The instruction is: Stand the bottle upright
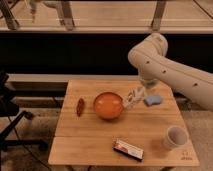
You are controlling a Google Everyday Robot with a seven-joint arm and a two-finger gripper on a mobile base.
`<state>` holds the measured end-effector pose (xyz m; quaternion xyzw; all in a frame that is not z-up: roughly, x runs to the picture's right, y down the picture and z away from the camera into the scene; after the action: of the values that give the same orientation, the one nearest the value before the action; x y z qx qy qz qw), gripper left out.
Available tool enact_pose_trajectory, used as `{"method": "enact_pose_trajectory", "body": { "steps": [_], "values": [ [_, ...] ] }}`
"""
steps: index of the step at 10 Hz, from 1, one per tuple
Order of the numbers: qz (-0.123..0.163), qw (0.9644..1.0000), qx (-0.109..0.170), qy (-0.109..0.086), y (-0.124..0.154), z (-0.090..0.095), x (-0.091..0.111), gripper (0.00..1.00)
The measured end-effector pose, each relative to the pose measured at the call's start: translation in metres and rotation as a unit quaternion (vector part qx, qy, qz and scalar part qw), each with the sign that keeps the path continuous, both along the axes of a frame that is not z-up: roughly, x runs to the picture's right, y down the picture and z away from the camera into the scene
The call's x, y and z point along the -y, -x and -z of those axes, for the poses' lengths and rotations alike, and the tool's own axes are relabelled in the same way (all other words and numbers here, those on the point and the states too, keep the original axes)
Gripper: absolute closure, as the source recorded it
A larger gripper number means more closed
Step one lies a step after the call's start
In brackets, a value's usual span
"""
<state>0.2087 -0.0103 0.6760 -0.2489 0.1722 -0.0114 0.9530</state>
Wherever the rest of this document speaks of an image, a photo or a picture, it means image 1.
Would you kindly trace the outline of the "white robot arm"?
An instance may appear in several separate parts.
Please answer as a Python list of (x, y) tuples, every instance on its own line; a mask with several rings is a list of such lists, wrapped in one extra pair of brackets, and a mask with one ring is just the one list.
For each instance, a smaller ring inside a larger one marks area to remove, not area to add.
[(213, 74), (166, 57), (168, 42), (160, 33), (152, 33), (128, 53), (129, 62), (138, 69), (146, 87), (160, 80), (213, 112)]

